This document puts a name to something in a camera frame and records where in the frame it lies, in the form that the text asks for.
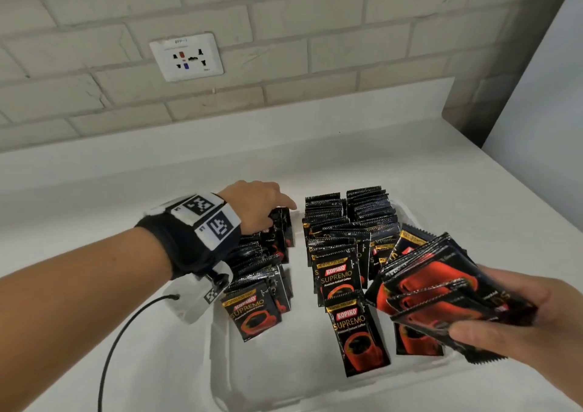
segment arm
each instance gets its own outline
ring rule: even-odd
[[[528,364],[571,400],[583,406],[583,295],[554,278],[483,268],[507,289],[538,306],[533,327],[490,322],[459,322],[449,335]]]
[[[268,228],[295,203],[276,183],[219,193],[241,231]],[[24,409],[171,278],[164,248],[134,228],[0,278],[0,410]]]

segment white brick wall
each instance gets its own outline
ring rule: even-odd
[[[0,0],[0,151],[444,76],[478,141],[561,3]],[[166,83],[148,43],[199,32],[225,74]]]

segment wall socket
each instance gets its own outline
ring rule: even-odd
[[[213,33],[150,42],[166,82],[177,82],[224,73]]]

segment hand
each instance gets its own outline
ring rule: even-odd
[[[538,306],[532,327],[489,322],[458,322],[449,335],[459,342],[528,364],[583,406],[583,295],[554,278],[483,268],[508,290]]]
[[[241,233],[253,234],[273,225],[268,215],[278,206],[297,209],[295,202],[279,191],[275,182],[251,182],[239,180],[219,195],[228,202],[241,219]]]

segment white countertop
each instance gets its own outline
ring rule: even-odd
[[[200,189],[201,182],[214,190],[241,178],[278,181],[299,204],[306,195],[383,185],[410,208],[423,228],[448,231],[475,261],[562,278],[583,289],[583,235],[434,116],[0,195],[0,274],[126,229],[144,208]],[[192,383],[202,360],[202,340],[203,327],[183,326],[165,306],[146,311],[113,356],[105,410],[201,410]],[[112,341],[110,336],[29,410],[95,408],[98,379]],[[334,410],[355,408],[577,410],[534,371],[511,361],[391,390]]]

